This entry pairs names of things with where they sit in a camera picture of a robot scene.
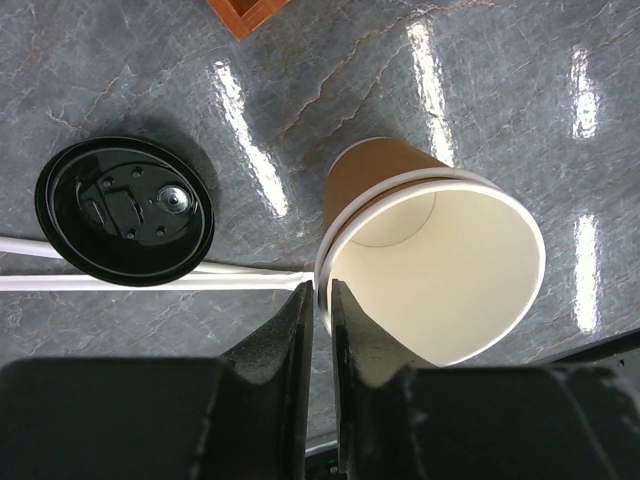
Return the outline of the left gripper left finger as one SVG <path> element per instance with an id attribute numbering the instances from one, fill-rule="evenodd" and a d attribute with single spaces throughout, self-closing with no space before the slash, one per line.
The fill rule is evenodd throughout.
<path id="1" fill-rule="evenodd" d="M 313 288 L 215 358 L 32 358 L 1 371 L 5 479 L 300 479 Z"/>

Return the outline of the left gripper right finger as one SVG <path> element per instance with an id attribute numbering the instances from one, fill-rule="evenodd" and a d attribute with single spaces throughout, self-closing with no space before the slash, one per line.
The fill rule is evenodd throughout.
<path id="1" fill-rule="evenodd" d="M 635 479 L 639 334 L 542 363 L 438 368 L 341 281 L 332 343 L 338 467 L 350 479 Z"/>

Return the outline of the brown paper cup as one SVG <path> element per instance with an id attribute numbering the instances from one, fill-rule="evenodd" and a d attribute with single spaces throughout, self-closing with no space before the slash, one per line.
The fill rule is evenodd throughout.
<path id="1" fill-rule="evenodd" d="M 367 202 L 327 233 L 316 267 L 325 323 L 346 284 L 364 313 L 427 362 L 454 365 L 523 319 L 546 252 L 531 213 L 502 190 L 466 179 L 411 182 Z"/>
<path id="2" fill-rule="evenodd" d="M 463 179 L 495 186 L 480 175 L 450 167 L 394 138 L 368 138 L 345 149 L 332 164 L 325 183 L 323 238 L 315 271 L 322 269 L 336 237 L 357 212 L 396 187 L 430 179 Z"/>

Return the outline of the black plastic cup lid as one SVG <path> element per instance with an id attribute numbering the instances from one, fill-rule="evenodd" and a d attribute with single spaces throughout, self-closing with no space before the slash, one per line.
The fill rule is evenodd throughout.
<path id="1" fill-rule="evenodd" d="M 63 259 L 120 286 L 184 277 L 214 238 L 214 204 L 201 176 L 183 156 L 140 137 L 96 137 L 63 149 L 40 172 L 34 204 Z"/>

